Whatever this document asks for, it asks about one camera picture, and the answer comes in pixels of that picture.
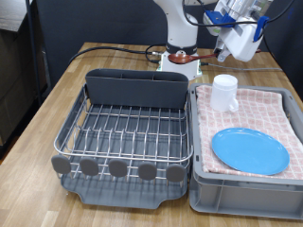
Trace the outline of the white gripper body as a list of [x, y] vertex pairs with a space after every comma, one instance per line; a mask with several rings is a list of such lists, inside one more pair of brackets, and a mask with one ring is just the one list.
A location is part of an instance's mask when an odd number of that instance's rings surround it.
[[250, 61], [255, 55], [260, 40], [254, 41], [257, 26], [240, 24], [235, 27], [223, 27], [219, 34], [223, 42], [222, 50], [228, 50], [238, 61]]

